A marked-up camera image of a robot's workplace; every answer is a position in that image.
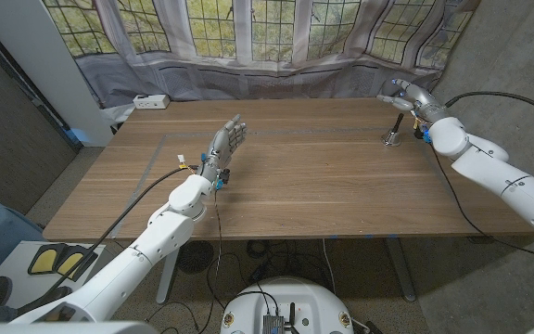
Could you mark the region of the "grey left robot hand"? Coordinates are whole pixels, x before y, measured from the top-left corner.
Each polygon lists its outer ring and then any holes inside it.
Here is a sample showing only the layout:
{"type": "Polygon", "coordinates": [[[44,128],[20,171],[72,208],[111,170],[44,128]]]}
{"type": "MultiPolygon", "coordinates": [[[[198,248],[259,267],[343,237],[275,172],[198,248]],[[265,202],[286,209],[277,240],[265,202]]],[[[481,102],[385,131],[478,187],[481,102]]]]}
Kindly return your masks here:
{"type": "Polygon", "coordinates": [[[247,135],[247,126],[240,120],[241,115],[237,114],[216,132],[208,146],[206,159],[197,168],[197,175],[213,182],[228,166],[247,135]]]}

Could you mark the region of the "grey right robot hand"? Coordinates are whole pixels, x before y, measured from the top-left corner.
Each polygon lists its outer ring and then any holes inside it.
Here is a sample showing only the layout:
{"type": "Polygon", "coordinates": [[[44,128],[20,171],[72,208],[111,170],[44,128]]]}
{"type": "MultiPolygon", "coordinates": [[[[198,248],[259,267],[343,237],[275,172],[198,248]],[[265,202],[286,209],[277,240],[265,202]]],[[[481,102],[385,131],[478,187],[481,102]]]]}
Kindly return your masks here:
{"type": "Polygon", "coordinates": [[[380,101],[399,110],[410,111],[414,116],[430,123],[449,117],[446,108],[424,88],[403,79],[392,79],[390,82],[399,87],[400,94],[398,96],[378,94],[376,98],[380,101]]]}

